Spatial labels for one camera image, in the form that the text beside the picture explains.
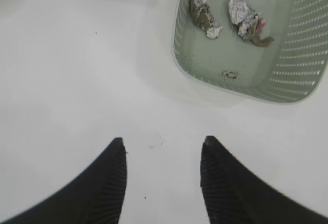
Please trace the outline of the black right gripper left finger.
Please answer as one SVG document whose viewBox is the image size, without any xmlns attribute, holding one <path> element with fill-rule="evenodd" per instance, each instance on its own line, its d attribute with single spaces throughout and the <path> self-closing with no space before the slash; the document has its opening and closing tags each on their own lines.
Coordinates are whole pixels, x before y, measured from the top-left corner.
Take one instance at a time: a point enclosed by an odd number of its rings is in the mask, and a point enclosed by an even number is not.
<svg viewBox="0 0 328 224">
<path fill-rule="evenodd" d="M 127 187 L 127 152 L 114 138 L 76 178 L 5 223 L 119 223 Z"/>
</svg>

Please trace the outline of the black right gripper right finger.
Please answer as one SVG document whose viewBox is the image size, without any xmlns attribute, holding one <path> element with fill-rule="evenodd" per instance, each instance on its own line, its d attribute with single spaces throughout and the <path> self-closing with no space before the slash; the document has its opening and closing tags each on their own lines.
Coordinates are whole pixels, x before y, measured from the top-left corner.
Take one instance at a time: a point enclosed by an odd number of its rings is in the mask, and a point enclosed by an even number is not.
<svg viewBox="0 0 328 224">
<path fill-rule="evenodd" d="M 210 223 L 327 223 L 256 176 L 212 135 L 202 144 L 200 187 Z"/>
</svg>

